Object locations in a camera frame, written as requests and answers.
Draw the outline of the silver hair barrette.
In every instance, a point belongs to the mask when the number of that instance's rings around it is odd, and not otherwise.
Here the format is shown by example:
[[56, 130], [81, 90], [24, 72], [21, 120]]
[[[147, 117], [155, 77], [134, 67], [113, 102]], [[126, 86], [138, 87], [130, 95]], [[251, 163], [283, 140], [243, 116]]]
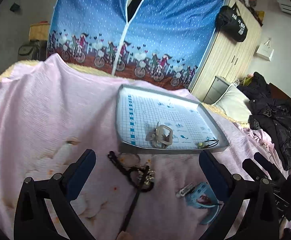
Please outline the silver hair barrette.
[[194, 190], [195, 186], [193, 183], [189, 183], [185, 185], [182, 189], [180, 189], [175, 195], [177, 198], [183, 198], [187, 194], [190, 194]]

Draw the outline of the beige square hair claw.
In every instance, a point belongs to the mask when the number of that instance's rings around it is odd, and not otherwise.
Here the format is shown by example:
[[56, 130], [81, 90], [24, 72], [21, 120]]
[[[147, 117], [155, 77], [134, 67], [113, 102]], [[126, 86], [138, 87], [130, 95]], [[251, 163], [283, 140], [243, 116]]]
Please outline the beige square hair claw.
[[146, 135], [146, 141], [154, 148], [166, 149], [173, 144], [173, 130], [158, 122], [156, 127]]

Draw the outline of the silver rhinestone brooch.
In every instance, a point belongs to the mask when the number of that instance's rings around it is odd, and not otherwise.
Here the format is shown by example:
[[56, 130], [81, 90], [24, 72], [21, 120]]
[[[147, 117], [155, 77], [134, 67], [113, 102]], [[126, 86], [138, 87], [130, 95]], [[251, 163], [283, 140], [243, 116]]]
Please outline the silver rhinestone brooch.
[[[143, 178], [144, 172], [145, 172], [145, 167], [140, 167], [138, 169], [138, 181], [140, 182]], [[154, 181], [154, 175], [155, 175], [155, 170], [152, 170], [151, 168], [148, 170], [147, 175], [145, 176], [144, 180], [144, 186], [149, 187], [150, 183]]]

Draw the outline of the black hair clip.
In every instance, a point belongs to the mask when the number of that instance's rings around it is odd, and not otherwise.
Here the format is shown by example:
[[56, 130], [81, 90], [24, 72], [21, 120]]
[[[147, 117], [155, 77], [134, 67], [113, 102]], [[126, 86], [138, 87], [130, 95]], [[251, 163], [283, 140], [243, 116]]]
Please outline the black hair clip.
[[[126, 177], [129, 184], [131, 186], [133, 186], [135, 189], [137, 189], [137, 187], [139, 185], [138, 169], [140, 167], [134, 166], [134, 167], [126, 168], [119, 161], [117, 155], [115, 155], [115, 153], [113, 151], [110, 151], [109, 154], [107, 155], [107, 157], [113, 163], [113, 165], [118, 169], [118, 171], [121, 172], [121, 174]], [[141, 190], [141, 192], [146, 193], [146, 192], [152, 191], [153, 188], [154, 188], [154, 181], [152, 183], [150, 183], [149, 187], [145, 187], [143, 185], [143, 189]]]

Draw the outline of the grey bedside cabinet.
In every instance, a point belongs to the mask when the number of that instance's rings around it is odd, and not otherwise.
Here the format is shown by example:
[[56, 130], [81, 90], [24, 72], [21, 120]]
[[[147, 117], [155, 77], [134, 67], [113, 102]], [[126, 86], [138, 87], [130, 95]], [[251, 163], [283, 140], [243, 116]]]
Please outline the grey bedside cabinet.
[[226, 92], [230, 84], [223, 77], [215, 76], [203, 102], [209, 105], [214, 104]]

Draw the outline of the pink floral bed sheet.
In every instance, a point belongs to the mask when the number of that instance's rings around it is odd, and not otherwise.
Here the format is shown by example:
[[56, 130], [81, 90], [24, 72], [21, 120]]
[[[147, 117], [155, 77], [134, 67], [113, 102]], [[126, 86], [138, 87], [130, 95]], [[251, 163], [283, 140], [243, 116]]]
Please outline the pink floral bed sheet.
[[[135, 195], [107, 158], [118, 148], [116, 97], [127, 83], [78, 72], [58, 55], [34, 66], [18, 63], [0, 82], [0, 228], [8, 238], [24, 179], [64, 172], [88, 148], [96, 152], [96, 166], [72, 205], [94, 237], [116, 238]], [[198, 156], [143, 155], [141, 161], [155, 170], [155, 185], [141, 194], [128, 233], [133, 239], [200, 238], [206, 210], [175, 195], [205, 180]]]

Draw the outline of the light wooden wardrobe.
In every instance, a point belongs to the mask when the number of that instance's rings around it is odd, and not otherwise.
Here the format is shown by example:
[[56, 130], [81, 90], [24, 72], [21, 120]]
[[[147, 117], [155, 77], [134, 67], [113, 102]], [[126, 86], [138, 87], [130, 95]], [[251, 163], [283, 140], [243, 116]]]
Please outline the light wooden wardrobe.
[[229, 7], [236, 4], [240, 15], [248, 28], [246, 39], [236, 42], [222, 31], [216, 30], [207, 47], [197, 74], [189, 90], [200, 101], [203, 101], [216, 76], [234, 82], [244, 76], [260, 41], [261, 26], [248, 8], [239, 0], [225, 0]]

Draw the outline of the grey tray with grid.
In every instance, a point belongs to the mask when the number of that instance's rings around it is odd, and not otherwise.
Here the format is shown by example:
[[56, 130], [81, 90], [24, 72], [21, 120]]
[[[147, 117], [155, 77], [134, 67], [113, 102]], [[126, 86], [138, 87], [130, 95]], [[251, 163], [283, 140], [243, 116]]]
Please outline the grey tray with grid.
[[128, 85], [118, 90], [116, 130], [125, 153], [220, 152], [230, 144], [202, 103]]

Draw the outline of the white paper gift bag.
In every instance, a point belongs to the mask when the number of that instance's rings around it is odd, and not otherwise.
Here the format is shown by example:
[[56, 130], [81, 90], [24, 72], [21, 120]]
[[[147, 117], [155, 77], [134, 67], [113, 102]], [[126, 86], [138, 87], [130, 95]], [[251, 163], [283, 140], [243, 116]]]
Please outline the white paper gift bag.
[[266, 42], [259, 45], [256, 55], [267, 61], [271, 61], [273, 58], [274, 49], [271, 46], [271, 39], [269, 38]]

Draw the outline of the black tote bag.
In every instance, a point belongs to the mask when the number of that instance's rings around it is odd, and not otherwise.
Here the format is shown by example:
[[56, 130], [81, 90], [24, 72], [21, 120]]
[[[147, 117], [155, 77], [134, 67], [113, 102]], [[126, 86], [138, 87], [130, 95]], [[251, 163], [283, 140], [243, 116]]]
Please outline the black tote bag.
[[232, 7], [227, 5], [221, 7], [216, 17], [216, 27], [236, 42], [243, 42], [248, 33], [237, 3]]

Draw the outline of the blue fabric wardrobe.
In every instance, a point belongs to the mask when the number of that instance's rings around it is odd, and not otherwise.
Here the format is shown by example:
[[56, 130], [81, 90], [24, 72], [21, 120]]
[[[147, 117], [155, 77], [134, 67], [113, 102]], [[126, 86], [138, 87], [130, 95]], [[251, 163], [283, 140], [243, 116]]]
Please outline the blue fabric wardrobe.
[[188, 88], [224, 0], [57, 0], [47, 55], [169, 90]]

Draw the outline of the white air conditioner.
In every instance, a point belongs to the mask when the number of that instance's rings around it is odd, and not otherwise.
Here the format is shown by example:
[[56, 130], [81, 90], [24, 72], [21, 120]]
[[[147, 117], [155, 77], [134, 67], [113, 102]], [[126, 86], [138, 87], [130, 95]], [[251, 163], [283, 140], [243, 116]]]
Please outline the white air conditioner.
[[277, 0], [277, 2], [282, 12], [291, 14], [291, 1], [290, 0]]

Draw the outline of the grey suitcase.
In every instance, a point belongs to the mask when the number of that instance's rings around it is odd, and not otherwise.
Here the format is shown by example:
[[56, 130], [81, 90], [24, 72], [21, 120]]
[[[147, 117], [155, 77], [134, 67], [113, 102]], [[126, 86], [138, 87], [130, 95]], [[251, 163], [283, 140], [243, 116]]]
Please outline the grey suitcase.
[[18, 49], [18, 61], [24, 60], [38, 60], [45, 61], [47, 53], [47, 41], [44, 40], [30, 40], [24, 43]]

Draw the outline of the small wooden cabinet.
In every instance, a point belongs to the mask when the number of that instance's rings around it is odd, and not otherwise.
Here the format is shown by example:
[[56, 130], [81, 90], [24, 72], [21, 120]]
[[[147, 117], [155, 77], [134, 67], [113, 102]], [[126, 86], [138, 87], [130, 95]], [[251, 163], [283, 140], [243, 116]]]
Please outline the small wooden cabinet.
[[29, 28], [29, 40], [48, 40], [50, 24], [48, 22], [39, 22], [31, 24]]

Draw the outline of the green wall ornament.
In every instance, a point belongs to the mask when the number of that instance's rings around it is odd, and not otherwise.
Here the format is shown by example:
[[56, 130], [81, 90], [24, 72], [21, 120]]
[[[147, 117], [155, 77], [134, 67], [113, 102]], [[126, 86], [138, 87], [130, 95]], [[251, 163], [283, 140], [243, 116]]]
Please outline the green wall ornament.
[[18, 12], [20, 10], [20, 5], [18, 5], [17, 3], [13, 3], [9, 10], [11, 12]]

